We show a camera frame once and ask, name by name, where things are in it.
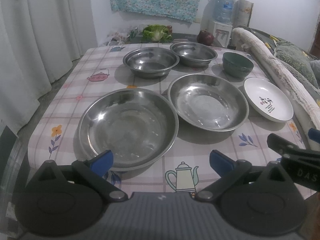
bottle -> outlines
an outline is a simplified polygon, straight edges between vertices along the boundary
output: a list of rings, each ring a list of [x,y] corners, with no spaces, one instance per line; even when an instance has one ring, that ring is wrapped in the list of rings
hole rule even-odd
[[[168,28],[168,30],[169,30],[169,33],[171,34],[171,33],[172,33],[172,26],[171,26],[171,25],[168,25],[167,28]]]
[[[231,23],[233,0],[214,0],[212,18],[224,24]]]

metal basin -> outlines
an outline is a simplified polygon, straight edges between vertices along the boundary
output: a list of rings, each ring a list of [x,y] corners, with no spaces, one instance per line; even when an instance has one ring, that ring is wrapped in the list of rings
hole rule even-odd
[[[241,91],[223,78],[189,74],[172,81],[168,98],[178,115],[209,131],[231,131],[248,118],[249,106]]]
[[[170,46],[170,50],[179,56],[180,62],[189,67],[204,67],[214,60],[218,54],[196,42],[178,42]]]
[[[178,116],[163,96],[147,89],[120,89],[87,108],[78,126],[78,143],[88,159],[110,149],[114,171],[148,166],[172,146]]]
[[[179,63],[179,57],[164,48],[144,48],[129,52],[123,58],[123,64],[141,78],[159,78],[165,76]]]

floor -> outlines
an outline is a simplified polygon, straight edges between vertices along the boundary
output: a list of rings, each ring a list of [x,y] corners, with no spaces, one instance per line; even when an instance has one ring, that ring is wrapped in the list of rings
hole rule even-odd
[[[74,60],[72,62],[72,68],[60,79],[58,79],[57,81],[51,84],[52,86],[51,91],[38,99],[40,106],[38,107],[34,115],[31,117],[30,121],[24,127],[22,127],[18,132],[18,137],[23,144],[25,143],[27,144],[29,142],[31,135],[35,130],[36,126],[38,125],[40,119],[42,118],[44,112],[47,110],[51,101],[54,99],[54,97],[56,96],[56,94],[58,93],[58,91],[60,90],[60,88],[62,87],[62,85],[68,78],[68,76],[70,75],[70,73],[73,71],[75,66],[81,60],[81,58],[82,56],[79,59]]]
[[[70,75],[70,73],[72,72],[74,67],[78,64],[80,59],[81,58],[73,61],[73,66],[68,71],[68,73],[66,73],[64,76],[62,76],[59,80],[52,83],[52,90],[49,93],[47,93],[44,96],[39,98],[39,102],[40,102],[39,108],[37,109],[35,114],[32,116],[29,123],[26,124],[23,128],[21,128],[21,130],[18,132],[18,137],[20,138],[20,140],[24,144],[27,144],[29,142],[29,139],[30,139],[34,129],[36,128],[38,122],[40,121],[42,115],[44,114],[47,107],[49,106],[49,104],[51,103],[51,101],[53,100],[53,98],[55,97],[55,95],[57,94],[59,89],[61,88],[61,86],[64,84],[65,80]],[[30,171],[29,178],[33,175],[34,172],[35,171]],[[307,219],[306,219],[305,223],[303,224],[303,226],[300,230],[300,234],[303,237],[305,237],[305,239],[310,239],[312,229],[313,229],[314,220],[315,220],[316,208],[318,206],[318,201],[316,199],[316,195],[314,194],[313,196],[309,197],[306,200],[306,204],[307,204],[307,209],[308,209],[308,215],[307,215]]]

pink teapot print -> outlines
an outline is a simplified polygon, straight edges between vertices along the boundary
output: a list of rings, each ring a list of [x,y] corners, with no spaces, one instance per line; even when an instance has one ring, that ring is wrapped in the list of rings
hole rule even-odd
[[[109,70],[106,69],[106,68],[101,68],[101,69],[99,69],[98,71],[100,71],[100,72],[97,73],[97,74],[93,74],[93,75],[90,76],[90,77],[87,77],[87,80],[89,80],[89,81],[91,81],[91,82],[104,81],[105,79],[108,78],[108,76],[110,76]]]

teapot print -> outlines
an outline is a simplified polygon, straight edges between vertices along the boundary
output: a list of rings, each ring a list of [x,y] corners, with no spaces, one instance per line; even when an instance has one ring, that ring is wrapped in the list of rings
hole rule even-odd
[[[197,169],[199,166],[193,168],[191,172],[191,167],[185,162],[181,162],[175,171],[167,171],[165,173],[165,180],[169,186],[175,190],[175,192],[196,192],[196,185],[199,182],[199,177]],[[169,179],[169,174],[173,174],[176,177],[176,185]]]
[[[108,78],[108,76],[110,76],[109,74],[109,70],[108,70],[108,74],[103,73],[101,70],[108,70],[106,68],[101,68],[98,71],[100,71],[100,73],[94,74],[90,77],[87,77],[87,80],[91,81],[91,82],[98,82],[98,81],[103,81],[105,79]]]

